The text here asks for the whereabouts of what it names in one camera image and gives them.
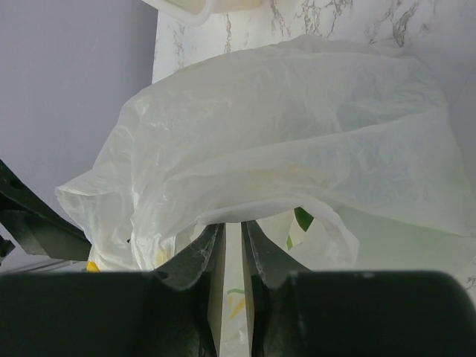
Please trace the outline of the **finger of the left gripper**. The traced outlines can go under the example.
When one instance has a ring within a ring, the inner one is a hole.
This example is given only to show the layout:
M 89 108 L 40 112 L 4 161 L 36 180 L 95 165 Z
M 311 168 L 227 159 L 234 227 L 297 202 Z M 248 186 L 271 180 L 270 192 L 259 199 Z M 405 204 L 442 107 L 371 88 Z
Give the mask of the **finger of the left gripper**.
M 91 243 L 1 163 L 1 224 L 30 255 L 87 260 Z

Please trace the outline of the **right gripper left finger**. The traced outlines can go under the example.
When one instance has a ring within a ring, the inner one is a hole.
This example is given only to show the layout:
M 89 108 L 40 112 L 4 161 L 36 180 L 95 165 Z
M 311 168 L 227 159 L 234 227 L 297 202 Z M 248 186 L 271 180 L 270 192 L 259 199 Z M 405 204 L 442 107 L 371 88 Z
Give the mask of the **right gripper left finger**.
M 225 226 L 153 271 L 1 277 L 3 356 L 217 356 Z

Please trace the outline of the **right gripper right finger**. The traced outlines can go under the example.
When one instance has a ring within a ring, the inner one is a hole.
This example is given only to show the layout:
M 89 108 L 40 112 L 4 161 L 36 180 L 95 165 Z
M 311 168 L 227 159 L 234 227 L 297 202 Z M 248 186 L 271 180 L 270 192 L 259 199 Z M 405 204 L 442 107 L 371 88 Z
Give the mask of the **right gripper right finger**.
M 253 356 L 473 356 L 475 308 L 439 271 L 312 271 L 244 222 Z

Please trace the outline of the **white lemon-print plastic bag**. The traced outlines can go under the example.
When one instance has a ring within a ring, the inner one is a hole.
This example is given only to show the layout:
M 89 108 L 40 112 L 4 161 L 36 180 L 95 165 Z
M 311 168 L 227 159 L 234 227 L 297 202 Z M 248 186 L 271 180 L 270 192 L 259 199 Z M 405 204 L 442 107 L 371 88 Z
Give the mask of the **white lemon-print plastic bag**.
M 466 277 L 475 261 L 475 198 L 431 70 L 399 49 L 314 35 L 145 88 L 57 197 L 91 243 L 89 271 L 150 271 L 224 222 L 224 356 L 251 346 L 242 221 L 318 271 Z

